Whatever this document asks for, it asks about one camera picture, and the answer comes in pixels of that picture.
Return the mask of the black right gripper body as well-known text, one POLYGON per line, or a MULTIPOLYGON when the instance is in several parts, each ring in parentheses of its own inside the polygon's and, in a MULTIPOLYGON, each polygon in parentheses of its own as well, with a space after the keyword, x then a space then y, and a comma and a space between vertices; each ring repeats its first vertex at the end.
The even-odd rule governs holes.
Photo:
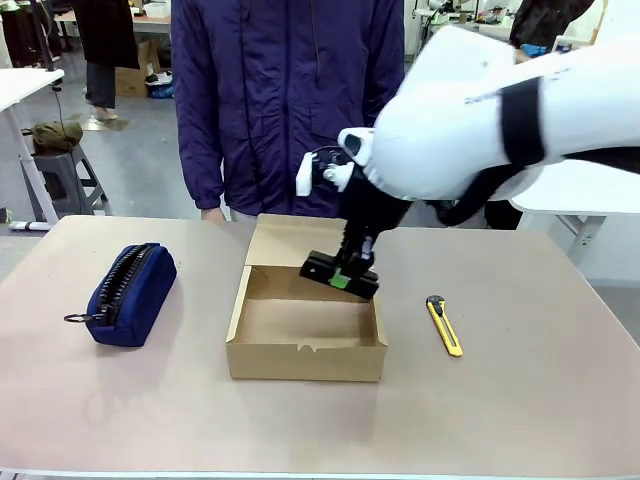
POLYGON ((369 240, 373 249, 377 237, 399 226, 411 207, 410 200, 395 198, 379 190, 352 163, 353 171, 339 193, 339 217, 346 221, 342 246, 347 250, 362 250, 369 240))

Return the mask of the black rectangular bar item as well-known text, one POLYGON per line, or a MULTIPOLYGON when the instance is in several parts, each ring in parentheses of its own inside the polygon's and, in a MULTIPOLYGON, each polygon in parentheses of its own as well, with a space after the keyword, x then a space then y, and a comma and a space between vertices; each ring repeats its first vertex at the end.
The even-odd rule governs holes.
MULTIPOLYGON (((300 268, 299 275, 303 278, 332 287, 330 280, 334 275, 334 271, 335 256, 312 250, 300 268)), ((378 275, 370 269, 367 272, 361 271, 361 277, 356 280, 351 280, 345 289, 332 288, 365 300, 370 300, 379 288, 379 278, 378 275)))

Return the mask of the brown cardboard box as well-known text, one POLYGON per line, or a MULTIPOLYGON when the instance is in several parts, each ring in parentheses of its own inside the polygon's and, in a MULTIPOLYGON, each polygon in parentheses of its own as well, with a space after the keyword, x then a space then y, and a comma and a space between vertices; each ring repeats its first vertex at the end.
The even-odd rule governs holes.
POLYGON ((262 214, 226 338, 234 379, 377 382, 387 339, 378 299, 302 277, 313 251, 334 253, 344 221, 262 214))

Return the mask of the cardboard box on floor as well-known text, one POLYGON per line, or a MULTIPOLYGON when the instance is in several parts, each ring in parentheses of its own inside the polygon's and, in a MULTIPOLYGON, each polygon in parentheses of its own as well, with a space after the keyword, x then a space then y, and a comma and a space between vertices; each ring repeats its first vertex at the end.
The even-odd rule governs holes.
POLYGON ((160 72, 158 42, 151 38, 138 46, 138 69, 117 68, 115 73, 116 96, 146 98, 146 79, 160 72))

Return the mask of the yellow utility knife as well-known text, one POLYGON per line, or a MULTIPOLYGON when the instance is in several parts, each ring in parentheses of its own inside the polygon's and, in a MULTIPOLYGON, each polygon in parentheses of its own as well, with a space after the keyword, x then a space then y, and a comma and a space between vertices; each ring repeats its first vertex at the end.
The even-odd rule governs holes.
POLYGON ((447 317, 445 299, 440 295, 431 295, 425 304, 447 353, 455 358, 462 357, 463 350, 447 317))

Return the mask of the person in purple jacket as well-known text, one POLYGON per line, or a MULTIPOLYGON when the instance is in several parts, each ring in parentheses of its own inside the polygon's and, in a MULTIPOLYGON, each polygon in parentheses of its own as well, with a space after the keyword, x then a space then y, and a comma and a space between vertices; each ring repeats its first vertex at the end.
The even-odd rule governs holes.
POLYGON ((179 157, 200 214, 334 217, 303 156, 370 127, 405 75, 404 0, 172 0, 179 157))

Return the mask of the blue zipper pencil case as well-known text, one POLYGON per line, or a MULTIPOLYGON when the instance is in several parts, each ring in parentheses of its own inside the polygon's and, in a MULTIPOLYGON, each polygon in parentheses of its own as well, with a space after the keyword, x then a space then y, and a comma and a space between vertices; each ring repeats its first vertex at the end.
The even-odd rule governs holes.
POLYGON ((165 246, 128 245, 94 290, 86 311, 64 320, 84 324, 98 344, 142 347, 176 276, 174 259, 165 246))

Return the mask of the large white table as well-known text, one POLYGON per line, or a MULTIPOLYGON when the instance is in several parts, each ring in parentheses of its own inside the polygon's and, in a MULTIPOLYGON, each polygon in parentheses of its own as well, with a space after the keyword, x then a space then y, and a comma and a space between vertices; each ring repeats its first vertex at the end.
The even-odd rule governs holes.
POLYGON ((573 234, 568 258, 579 265, 609 218, 640 220, 640 175, 579 160, 548 165, 510 200, 517 228, 549 232, 555 221, 573 234))

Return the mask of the blue plastic bag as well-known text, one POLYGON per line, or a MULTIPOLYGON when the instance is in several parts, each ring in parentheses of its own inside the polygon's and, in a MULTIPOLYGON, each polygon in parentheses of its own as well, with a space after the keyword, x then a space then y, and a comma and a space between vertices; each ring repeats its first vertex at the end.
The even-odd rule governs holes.
POLYGON ((148 97, 170 99, 174 97, 173 75, 170 71, 149 75, 145 79, 148 97))

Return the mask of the bystander in dark clothes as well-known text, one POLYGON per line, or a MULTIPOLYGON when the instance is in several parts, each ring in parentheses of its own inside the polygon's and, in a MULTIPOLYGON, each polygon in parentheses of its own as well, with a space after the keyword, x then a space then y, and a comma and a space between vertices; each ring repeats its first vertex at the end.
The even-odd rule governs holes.
POLYGON ((558 35, 583 15, 594 0, 522 0, 516 11, 509 43, 520 48, 525 44, 549 50, 558 35))

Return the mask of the wooden top work table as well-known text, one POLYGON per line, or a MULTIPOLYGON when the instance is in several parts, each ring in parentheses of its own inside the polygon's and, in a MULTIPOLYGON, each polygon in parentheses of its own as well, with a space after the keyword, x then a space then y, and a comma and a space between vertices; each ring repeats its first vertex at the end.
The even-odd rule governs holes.
POLYGON ((71 12, 56 15, 73 22, 79 32, 85 60, 104 66, 138 69, 136 33, 168 33, 170 18, 136 17, 127 2, 74 3, 71 12))

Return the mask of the grey step stool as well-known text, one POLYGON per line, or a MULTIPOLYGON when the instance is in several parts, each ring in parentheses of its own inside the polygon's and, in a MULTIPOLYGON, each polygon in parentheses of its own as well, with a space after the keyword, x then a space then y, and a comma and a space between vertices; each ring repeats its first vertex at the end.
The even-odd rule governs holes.
POLYGON ((71 152, 34 154, 33 158, 59 218, 113 214, 106 192, 80 145, 71 152))

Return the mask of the bystander in black coat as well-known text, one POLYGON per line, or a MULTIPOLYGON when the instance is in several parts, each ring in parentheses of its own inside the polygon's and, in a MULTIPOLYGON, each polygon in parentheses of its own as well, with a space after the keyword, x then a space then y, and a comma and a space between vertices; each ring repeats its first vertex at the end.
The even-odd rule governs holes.
POLYGON ((85 100, 101 122, 117 118, 116 69, 139 69, 133 15, 127 0, 70 0, 86 60, 85 100))

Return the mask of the black vertical pole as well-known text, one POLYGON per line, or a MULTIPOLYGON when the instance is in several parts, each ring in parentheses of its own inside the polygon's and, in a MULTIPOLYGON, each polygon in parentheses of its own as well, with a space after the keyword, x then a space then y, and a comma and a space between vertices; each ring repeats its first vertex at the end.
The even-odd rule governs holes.
POLYGON ((38 39, 40 53, 42 57, 42 63, 44 68, 52 72, 54 70, 53 60, 51 58, 50 50, 47 44, 47 37, 45 35, 45 31, 42 24, 41 13, 43 12, 43 8, 39 5, 38 0, 29 0, 29 4, 31 7, 31 13, 34 22, 34 28, 36 31, 36 36, 38 39))

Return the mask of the small white standing desk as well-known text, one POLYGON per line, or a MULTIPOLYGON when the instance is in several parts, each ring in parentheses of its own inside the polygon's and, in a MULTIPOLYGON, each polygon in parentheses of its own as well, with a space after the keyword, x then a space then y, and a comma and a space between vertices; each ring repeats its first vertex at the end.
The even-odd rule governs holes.
POLYGON ((14 231, 48 232, 59 221, 45 183, 21 133, 16 106, 32 94, 53 86, 64 75, 62 69, 51 71, 42 68, 0 69, 0 114, 8 124, 16 156, 27 176, 26 184, 33 190, 45 216, 44 222, 12 221, 9 227, 14 231))

